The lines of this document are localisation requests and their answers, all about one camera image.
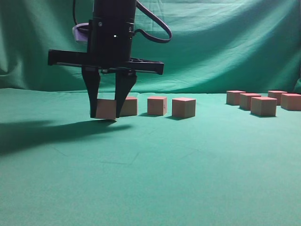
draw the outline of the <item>green cloth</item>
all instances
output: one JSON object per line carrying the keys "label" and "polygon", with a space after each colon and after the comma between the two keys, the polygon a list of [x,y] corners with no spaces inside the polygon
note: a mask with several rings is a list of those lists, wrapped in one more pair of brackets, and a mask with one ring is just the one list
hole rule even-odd
{"label": "green cloth", "polygon": [[[1,226],[299,226],[301,112],[160,94],[167,114],[89,118],[87,93],[0,90]],[[100,98],[113,98],[102,93]],[[197,99],[171,117],[171,99]]]}
{"label": "green cloth", "polygon": [[[72,35],[72,0],[4,0],[0,7],[0,88],[85,90],[80,69],[48,66],[48,50],[86,51]],[[300,0],[141,0],[173,31],[168,44],[133,39],[132,57],[165,63],[163,75],[139,74],[133,92],[224,93],[230,89],[301,93]],[[92,16],[77,0],[77,19]],[[139,10],[136,28],[167,34]],[[114,76],[101,91],[114,91]]]}

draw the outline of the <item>green backdrop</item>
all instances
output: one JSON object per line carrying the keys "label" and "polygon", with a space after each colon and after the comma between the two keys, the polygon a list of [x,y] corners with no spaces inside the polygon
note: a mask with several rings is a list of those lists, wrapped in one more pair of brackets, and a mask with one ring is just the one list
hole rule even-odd
{"label": "green backdrop", "polygon": [[[92,0],[77,0],[87,22]],[[173,31],[168,44],[134,37],[132,57],[165,63],[163,75],[139,74],[133,92],[221,93],[229,89],[301,92],[299,0],[141,0]],[[80,69],[48,66],[49,49],[85,51],[73,40],[72,0],[3,0],[0,88],[85,90]],[[136,27],[166,37],[139,10]],[[100,90],[114,91],[114,75]]]}

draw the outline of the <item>wooden block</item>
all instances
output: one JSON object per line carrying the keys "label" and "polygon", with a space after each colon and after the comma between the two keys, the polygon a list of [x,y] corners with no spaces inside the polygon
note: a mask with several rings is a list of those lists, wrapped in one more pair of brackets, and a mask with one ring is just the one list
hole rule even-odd
{"label": "wooden block", "polygon": [[276,116],[277,99],[271,97],[252,97],[251,113],[259,116]]}
{"label": "wooden block", "polygon": [[174,98],[172,100],[172,116],[180,118],[190,118],[196,116],[196,99]]}
{"label": "wooden block", "polygon": [[116,100],[98,99],[95,118],[116,120]]}
{"label": "wooden block", "polygon": [[121,108],[120,116],[132,116],[138,114],[138,99],[127,97]]}
{"label": "wooden block", "polygon": [[226,104],[228,105],[239,105],[239,94],[245,93],[244,91],[240,90],[229,90],[227,91],[227,101]]}
{"label": "wooden block", "polygon": [[147,98],[147,114],[165,115],[167,113],[167,97]]}
{"label": "wooden block", "polygon": [[301,111],[301,95],[293,93],[282,94],[281,107],[289,111]]}
{"label": "wooden block", "polygon": [[261,97],[261,95],[257,94],[257,93],[240,93],[239,94],[239,108],[250,111],[252,97]]}
{"label": "wooden block", "polygon": [[277,99],[277,105],[281,105],[281,96],[283,93],[287,93],[285,91],[277,91],[277,90],[271,90],[268,93],[268,97],[276,98]]}

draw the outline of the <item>black cable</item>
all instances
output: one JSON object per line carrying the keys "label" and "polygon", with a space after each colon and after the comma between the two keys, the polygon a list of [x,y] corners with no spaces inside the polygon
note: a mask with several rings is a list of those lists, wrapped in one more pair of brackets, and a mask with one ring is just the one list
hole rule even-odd
{"label": "black cable", "polygon": [[154,42],[158,42],[158,43],[167,43],[171,40],[173,34],[171,32],[171,30],[169,29],[169,27],[162,21],[160,20],[156,15],[154,15],[152,12],[150,12],[144,5],[142,5],[139,1],[137,1],[137,8],[140,9],[141,12],[143,12],[145,15],[147,15],[150,19],[152,19],[153,21],[155,21],[160,27],[162,27],[164,29],[164,31],[167,32],[169,39],[159,39],[156,38],[148,33],[146,33],[144,30],[142,29],[137,29],[135,30],[135,34],[137,32],[140,32],[145,38],[147,38],[148,40],[154,41]]}
{"label": "black cable", "polygon": [[75,23],[75,25],[77,25],[77,20],[76,20],[76,17],[75,17],[75,5],[76,5],[76,0],[73,0],[73,6],[72,6],[72,15],[73,15],[73,21]]}
{"label": "black cable", "polygon": [[[74,21],[75,25],[78,25],[76,16],[75,16],[75,6],[76,6],[76,0],[73,0],[73,5],[72,5],[73,21]],[[77,29],[84,34],[88,34],[88,32],[89,32],[88,26],[85,26],[85,25],[78,27]]]}

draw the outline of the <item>black robotic arm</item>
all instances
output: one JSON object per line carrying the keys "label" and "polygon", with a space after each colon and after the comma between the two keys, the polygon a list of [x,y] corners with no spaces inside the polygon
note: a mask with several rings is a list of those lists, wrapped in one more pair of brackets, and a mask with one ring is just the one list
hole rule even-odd
{"label": "black robotic arm", "polygon": [[[169,35],[169,39],[159,39],[142,29],[134,31],[135,9],[139,8],[149,18],[159,24]],[[163,74],[164,63],[131,58],[132,39],[140,32],[147,39],[167,43],[172,38],[168,26],[145,8],[137,0],[95,0],[93,19],[89,23],[78,24],[75,18],[73,0],[73,34],[76,41],[87,42],[87,52],[49,50],[48,65],[68,65],[81,67],[90,100],[90,117],[95,118],[97,95],[101,73],[116,74],[116,118],[123,103],[135,85],[137,72]]]}

